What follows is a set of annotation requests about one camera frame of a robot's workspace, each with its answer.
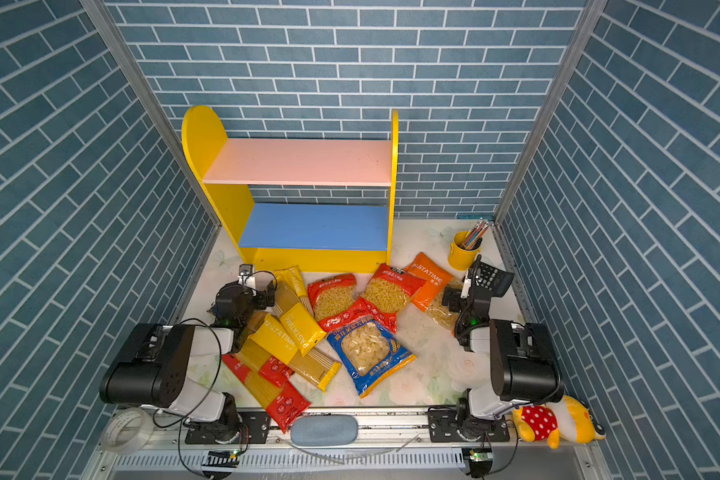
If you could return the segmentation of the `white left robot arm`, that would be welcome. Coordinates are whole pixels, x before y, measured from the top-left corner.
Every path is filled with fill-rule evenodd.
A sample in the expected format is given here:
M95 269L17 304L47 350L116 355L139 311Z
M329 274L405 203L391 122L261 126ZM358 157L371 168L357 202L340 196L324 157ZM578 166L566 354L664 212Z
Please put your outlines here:
M276 286L272 280L257 288L251 277L225 285L212 306L216 322L211 325L198 319L174 326L137 324L104 374L101 400L175 415L166 426L185 426L190 445L265 443L271 422L267 414L240 413L231 394L189 379L187 369L191 358L211 355L219 377L223 358L240 350L240 335L253 313L274 305Z

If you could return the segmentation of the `yellow spaghetti bag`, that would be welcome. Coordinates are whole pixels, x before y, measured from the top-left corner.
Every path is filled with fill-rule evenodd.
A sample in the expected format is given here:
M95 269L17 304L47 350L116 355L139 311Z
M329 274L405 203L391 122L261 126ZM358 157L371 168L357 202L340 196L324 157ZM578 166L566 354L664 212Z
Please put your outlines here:
M263 317L251 339L323 392L341 367L339 362L317 348L301 354L296 342L271 314Z
M306 356L323 340L326 332L313 317L301 271L292 266L274 271L274 275L277 282L274 314L295 341L300 353Z

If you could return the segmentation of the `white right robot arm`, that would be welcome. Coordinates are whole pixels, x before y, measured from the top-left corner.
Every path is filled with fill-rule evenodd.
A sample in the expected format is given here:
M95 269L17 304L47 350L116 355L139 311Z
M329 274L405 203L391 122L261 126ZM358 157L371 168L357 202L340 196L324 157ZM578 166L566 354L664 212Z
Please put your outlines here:
M491 301L502 297L514 275L477 260L461 289L448 287L442 304L458 314L453 334L467 352L485 353L490 383L467 389L455 406L427 412L430 440L507 441L506 415L522 407L558 401L563 382L547 327L490 315Z

